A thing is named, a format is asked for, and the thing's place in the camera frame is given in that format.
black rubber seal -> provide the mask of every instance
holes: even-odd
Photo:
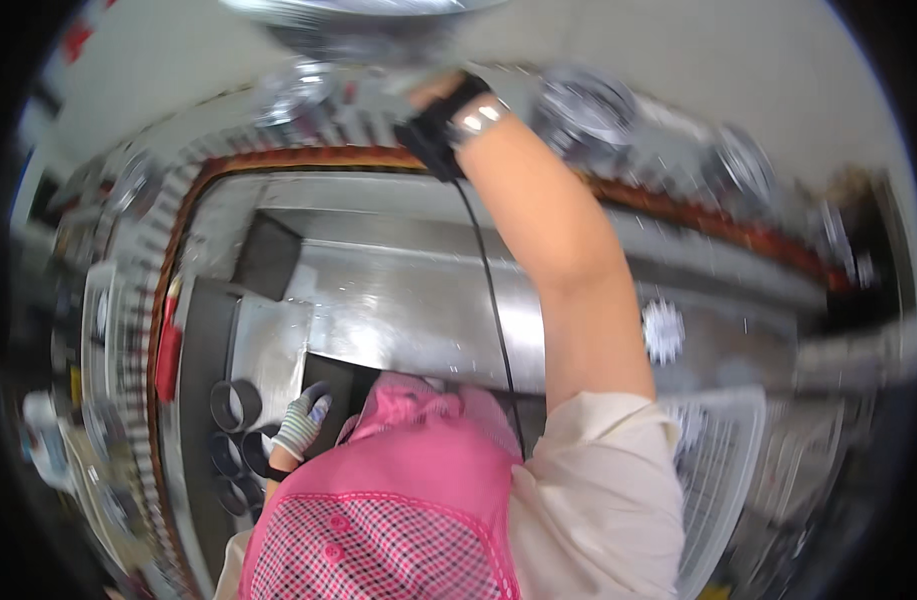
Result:
[[[240,442],[241,436],[229,435],[224,431],[213,433],[209,438],[212,464],[220,474],[232,479],[246,473]]]
[[[273,438],[278,433],[278,430],[279,426],[277,425],[266,425],[260,429],[249,431],[241,439],[242,458],[248,468],[252,470],[252,473],[259,477],[268,477],[268,456],[265,454],[264,446],[261,443],[261,436],[265,435]]]
[[[241,403],[241,418],[232,412],[232,392]],[[240,433],[255,424],[261,414],[261,396],[251,382],[244,379],[219,381],[212,387],[212,418],[226,433]]]
[[[248,516],[253,510],[260,509],[265,499],[261,486],[247,475],[235,479],[215,479],[215,492],[222,508],[233,517]]]

wrist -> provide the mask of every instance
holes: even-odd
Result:
[[[268,455],[268,465],[279,471],[291,473],[298,468],[300,463],[301,461],[294,454],[279,443],[272,446],[271,454]]]

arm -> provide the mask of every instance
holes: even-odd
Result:
[[[456,83],[440,79],[410,100],[424,106]],[[631,274],[588,189],[511,114],[455,157],[538,291],[548,414],[585,390],[654,399]]]
[[[268,465],[270,467],[286,473],[295,471],[298,468],[298,464],[297,458],[277,444],[272,448],[272,453],[268,456]],[[275,490],[277,490],[280,485],[281,484],[274,479],[265,480],[265,506],[268,506],[268,500],[272,498],[275,494]]]

hand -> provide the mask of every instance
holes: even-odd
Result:
[[[408,102],[418,111],[424,111],[430,103],[451,94],[461,85],[464,77],[465,72],[461,70],[439,73],[435,77],[426,79],[417,87],[409,91]]]
[[[319,381],[302,391],[297,400],[288,404],[278,435],[272,438],[275,446],[287,450],[299,462],[305,460],[303,452],[308,450],[318,437],[322,421],[332,406],[332,397],[328,395],[328,390],[329,383]]]

round metal lid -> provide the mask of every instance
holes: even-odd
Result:
[[[141,219],[158,199],[163,182],[162,168],[151,152],[142,150],[128,161],[115,182],[108,208],[122,217]]]
[[[289,123],[324,102],[335,86],[330,64],[303,56],[291,60],[262,78],[255,92],[255,123],[260,127]]]
[[[551,68],[543,79],[542,110],[570,129],[616,146],[628,144],[638,120],[638,103],[624,83],[576,66]]]
[[[724,125],[718,132],[716,152],[742,194],[765,204],[772,201],[775,172],[768,157],[755,140],[735,125]]]

